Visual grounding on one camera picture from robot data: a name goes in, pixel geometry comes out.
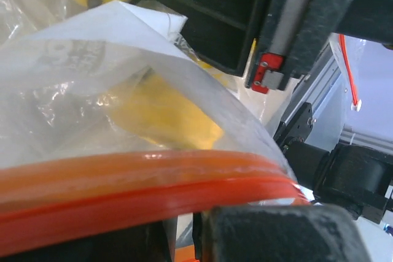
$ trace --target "red wire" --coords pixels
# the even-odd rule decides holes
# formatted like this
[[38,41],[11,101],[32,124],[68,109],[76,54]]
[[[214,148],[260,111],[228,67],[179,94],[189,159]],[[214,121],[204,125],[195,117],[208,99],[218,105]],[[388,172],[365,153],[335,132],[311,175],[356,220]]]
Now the red wire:
[[349,66],[348,54],[346,52],[345,36],[342,34],[338,35],[338,42],[340,44],[341,50],[343,52],[344,63],[346,71],[348,72],[349,85],[351,86],[352,102],[354,106],[357,106],[359,102],[359,97],[357,96],[357,88],[355,85],[354,77],[352,75],[351,67]]

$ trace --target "plastic bag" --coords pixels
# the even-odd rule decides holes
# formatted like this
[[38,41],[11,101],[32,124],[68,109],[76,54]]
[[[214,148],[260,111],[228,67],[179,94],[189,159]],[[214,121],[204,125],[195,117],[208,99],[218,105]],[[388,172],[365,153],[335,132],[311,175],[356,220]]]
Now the plastic bag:
[[0,45],[56,22],[41,0],[0,0]]
[[[160,12],[177,14],[174,10],[157,1],[141,1],[138,5]],[[270,91],[268,94],[252,91],[244,87],[245,77],[235,77],[221,72],[200,60],[181,34],[172,32],[169,35],[171,36],[169,38],[170,41],[173,41],[180,50],[238,98],[260,120],[271,136],[275,134],[281,117],[290,102],[293,90],[298,83],[298,79],[291,79],[285,91]],[[254,46],[255,45],[252,46],[245,73],[248,71],[254,52]]]
[[0,256],[215,206],[308,203],[276,164],[212,150],[63,159],[6,169],[0,180]]
[[[7,151],[10,157],[5,157],[14,161],[3,161],[3,166],[58,158],[60,154],[77,156],[72,144],[89,141],[91,130],[105,122],[138,139],[136,145],[128,142],[128,151],[145,149],[144,144],[147,149],[215,148],[219,144],[220,149],[263,155],[291,174],[260,122],[225,87],[140,20],[131,7],[111,2],[0,48],[2,141],[16,144]],[[151,89],[157,85],[155,93]],[[146,110],[165,108],[172,102],[171,96],[164,96],[161,106],[155,104],[160,92],[164,93],[162,85],[177,98],[192,102],[200,112],[196,120],[177,107],[173,114],[182,120],[168,120],[181,122],[178,128],[190,125],[192,132],[188,134],[198,126],[202,131],[202,121],[208,121],[210,127],[201,132],[207,145],[174,145],[179,143],[177,134],[161,132],[153,125],[144,129],[150,134],[141,134],[135,125],[125,127],[115,118],[114,112],[121,113],[124,108],[135,120],[145,120],[146,113],[136,113],[142,109],[137,102],[145,103]],[[122,88],[126,91],[120,94],[127,98],[116,93]],[[142,94],[135,96],[141,91],[144,99],[140,99]],[[110,136],[116,136],[116,129],[111,130]]]

